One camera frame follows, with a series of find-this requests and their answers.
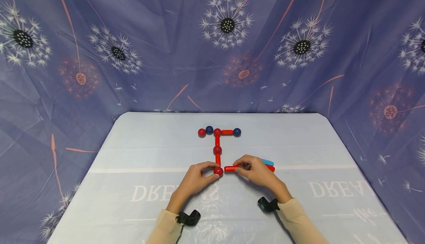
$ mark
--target black wrist device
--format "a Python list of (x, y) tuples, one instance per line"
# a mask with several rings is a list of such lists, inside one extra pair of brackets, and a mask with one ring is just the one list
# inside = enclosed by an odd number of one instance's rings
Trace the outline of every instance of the black wrist device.
[(193, 210), (190, 216), (184, 212), (180, 212), (179, 216), (176, 217), (177, 223), (188, 226), (194, 226), (198, 224), (199, 219), (201, 219), (201, 214), (197, 210)]
[(265, 197), (261, 197), (257, 203), (261, 210), (263, 210), (265, 213), (271, 213), (275, 210), (280, 210), (279, 206), (277, 205), (277, 199), (273, 199), (271, 202), (269, 202)]

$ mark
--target red ball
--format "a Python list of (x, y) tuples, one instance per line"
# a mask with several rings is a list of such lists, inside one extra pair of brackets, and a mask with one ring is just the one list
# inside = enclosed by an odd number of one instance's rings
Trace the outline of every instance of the red ball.
[(218, 136), (221, 136), (221, 129), (217, 128), (217, 129), (214, 130), (214, 136), (217, 135), (217, 134), (218, 134)]
[(221, 154), (223, 150), (221, 149), (221, 146), (215, 146), (212, 151), (214, 154)]
[(223, 168), (214, 168), (214, 174), (218, 174), (219, 176), (223, 176)]
[(207, 134), (207, 132), (205, 131), (205, 129), (199, 129), (198, 130), (198, 136), (199, 137), (205, 137), (206, 134)]

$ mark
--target wrist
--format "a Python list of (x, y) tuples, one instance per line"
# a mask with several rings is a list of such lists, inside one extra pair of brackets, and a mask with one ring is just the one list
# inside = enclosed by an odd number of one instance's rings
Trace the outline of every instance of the wrist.
[(286, 184), (276, 177), (276, 180), (271, 183), (269, 190), (272, 191), (277, 201), (281, 204), (289, 202), (293, 197), (289, 192)]
[(185, 193), (182, 193), (179, 190), (174, 191), (174, 193), (171, 194), (166, 210), (178, 215), (182, 211), (187, 199), (188, 196), (186, 196)]

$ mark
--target left hand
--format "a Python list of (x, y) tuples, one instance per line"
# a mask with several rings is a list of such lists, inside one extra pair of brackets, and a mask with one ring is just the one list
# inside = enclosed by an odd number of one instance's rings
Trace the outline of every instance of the left hand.
[(191, 165), (184, 176), (179, 187), (171, 196), (167, 210), (171, 213), (179, 214), (184, 202), (193, 194), (200, 192), (205, 186), (218, 180), (218, 174), (205, 176), (204, 169), (217, 168), (218, 164), (213, 162), (203, 162), (196, 165)]

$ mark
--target right hand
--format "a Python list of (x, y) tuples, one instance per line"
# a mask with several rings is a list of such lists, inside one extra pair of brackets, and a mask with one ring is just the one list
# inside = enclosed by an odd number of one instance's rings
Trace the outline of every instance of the right hand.
[[(233, 165), (241, 166), (235, 169), (235, 171), (241, 176), (246, 177), (251, 180), (251, 182), (259, 186), (265, 186), (271, 190), (279, 203), (285, 204), (293, 198), (285, 183), (277, 178), (274, 173), (266, 167), (261, 158), (244, 155), (236, 160)], [(249, 170), (243, 168), (247, 165), (251, 165)]]
[[(236, 160), (233, 165), (241, 166), (240, 168), (236, 168), (235, 171), (259, 186), (265, 186), (270, 189), (276, 183), (281, 183), (274, 173), (266, 167), (261, 158), (244, 155)], [(249, 170), (243, 168), (246, 165), (251, 165)]]

